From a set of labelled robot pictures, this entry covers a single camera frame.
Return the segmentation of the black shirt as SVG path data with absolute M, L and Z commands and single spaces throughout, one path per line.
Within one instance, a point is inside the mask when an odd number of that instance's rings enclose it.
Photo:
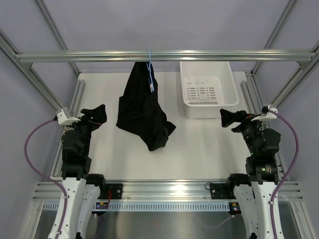
M 119 97 L 116 126 L 139 136 L 149 151 L 165 147 L 176 126 L 167 120 L 158 101 L 158 83 L 152 67 L 155 91 L 151 93 L 146 62 L 136 62 L 124 93 Z

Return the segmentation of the light blue wire hanger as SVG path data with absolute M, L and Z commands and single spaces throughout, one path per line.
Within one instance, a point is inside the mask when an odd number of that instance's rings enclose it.
M 148 56 L 149 56 L 149 61 L 147 63 L 147 69 L 149 71 L 149 85 L 150 85 L 150 91 L 151 93 L 153 93 L 155 89 L 154 89 L 154 83 L 152 78 L 152 57 L 151 57 L 151 51 L 149 48 L 148 48 Z

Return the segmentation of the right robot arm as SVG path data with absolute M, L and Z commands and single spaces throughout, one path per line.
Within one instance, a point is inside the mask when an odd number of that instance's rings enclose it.
M 260 115 L 246 111 L 220 110 L 222 127 L 237 122 L 232 132 L 242 134 L 250 155 L 246 159 L 246 173 L 233 173 L 227 178 L 225 190 L 239 204 L 248 239 L 282 239 L 278 187 L 281 186 L 275 159 L 281 135 L 271 128 L 263 128 L 274 120 L 276 108 L 264 107 Z

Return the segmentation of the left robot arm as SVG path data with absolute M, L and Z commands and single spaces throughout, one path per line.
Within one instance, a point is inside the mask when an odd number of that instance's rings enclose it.
M 62 135 L 61 183 L 55 184 L 62 195 L 54 224 L 48 238 L 83 239 L 97 199 L 107 193 L 102 174 L 90 174 L 89 157 L 92 132 L 107 121 L 105 105 L 82 109 Z

